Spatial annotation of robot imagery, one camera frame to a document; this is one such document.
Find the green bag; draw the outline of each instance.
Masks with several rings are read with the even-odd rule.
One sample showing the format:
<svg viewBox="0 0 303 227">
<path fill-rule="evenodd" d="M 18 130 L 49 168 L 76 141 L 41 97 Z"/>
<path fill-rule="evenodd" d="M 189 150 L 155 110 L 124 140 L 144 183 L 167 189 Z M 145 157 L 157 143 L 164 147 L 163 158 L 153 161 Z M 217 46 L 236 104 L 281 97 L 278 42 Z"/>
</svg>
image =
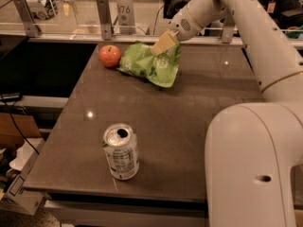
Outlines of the green bag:
<svg viewBox="0 0 303 227">
<path fill-rule="evenodd" d="M 178 43 L 155 57 L 150 46 L 137 42 L 127 48 L 117 69 L 123 73 L 147 79 L 160 87 L 169 88 L 176 79 L 180 52 L 181 46 Z"/>
</svg>

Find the red apple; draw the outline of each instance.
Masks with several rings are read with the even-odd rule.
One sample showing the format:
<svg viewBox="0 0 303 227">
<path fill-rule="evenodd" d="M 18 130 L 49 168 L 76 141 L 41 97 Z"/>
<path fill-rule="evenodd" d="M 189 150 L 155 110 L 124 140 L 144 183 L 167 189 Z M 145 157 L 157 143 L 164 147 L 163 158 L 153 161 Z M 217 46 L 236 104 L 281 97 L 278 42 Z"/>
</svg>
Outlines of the red apple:
<svg viewBox="0 0 303 227">
<path fill-rule="evenodd" d="M 98 52 L 98 58 L 105 67 L 115 67 L 120 62 L 121 52 L 114 45 L 104 45 Z"/>
</svg>

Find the can top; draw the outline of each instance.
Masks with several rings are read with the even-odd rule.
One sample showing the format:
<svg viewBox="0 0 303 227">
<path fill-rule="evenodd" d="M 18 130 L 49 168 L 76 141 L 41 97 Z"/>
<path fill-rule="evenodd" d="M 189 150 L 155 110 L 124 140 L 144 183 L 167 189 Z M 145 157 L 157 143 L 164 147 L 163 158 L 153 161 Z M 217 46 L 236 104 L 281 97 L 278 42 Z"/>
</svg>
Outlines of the can top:
<svg viewBox="0 0 303 227">
<path fill-rule="evenodd" d="M 114 124 L 104 133 L 104 141 L 110 147 L 123 147 L 127 145 L 133 136 L 133 130 L 126 124 Z"/>
</svg>

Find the aluminum can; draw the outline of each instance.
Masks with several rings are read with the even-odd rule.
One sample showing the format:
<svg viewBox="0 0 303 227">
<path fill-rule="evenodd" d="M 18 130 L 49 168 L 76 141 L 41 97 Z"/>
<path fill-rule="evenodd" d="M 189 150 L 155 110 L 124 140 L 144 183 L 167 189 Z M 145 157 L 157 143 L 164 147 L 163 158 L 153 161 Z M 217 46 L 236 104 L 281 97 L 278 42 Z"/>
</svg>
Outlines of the aluminum can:
<svg viewBox="0 0 303 227">
<path fill-rule="evenodd" d="M 114 124 L 104 133 L 102 147 L 113 177 L 132 178 L 139 169 L 136 135 L 126 124 Z"/>
</svg>

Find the box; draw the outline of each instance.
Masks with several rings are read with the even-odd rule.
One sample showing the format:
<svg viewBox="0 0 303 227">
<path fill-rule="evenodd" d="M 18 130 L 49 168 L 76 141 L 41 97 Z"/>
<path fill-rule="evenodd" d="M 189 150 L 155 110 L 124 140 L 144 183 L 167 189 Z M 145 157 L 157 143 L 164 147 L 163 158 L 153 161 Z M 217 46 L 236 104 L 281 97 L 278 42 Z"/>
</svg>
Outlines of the box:
<svg viewBox="0 0 303 227">
<path fill-rule="evenodd" d="M 23 135 L 41 152 L 45 140 L 42 138 L 33 117 L 19 114 L 14 114 L 13 117 Z M 0 146 L 4 146 L 7 150 L 15 151 L 25 144 L 23 136 L 16 129 L 10 115 L 8 113 L 0 113 Z M 7 191 L 0 194 L 0 209 L 35 215 L 44 196 L 39 192 L 26 191 L 23 188 L 23 184 L 37 158 L 38 154 L 34 150 L 27 155 L 21 173 L 10 184 Z"/>
</svg>

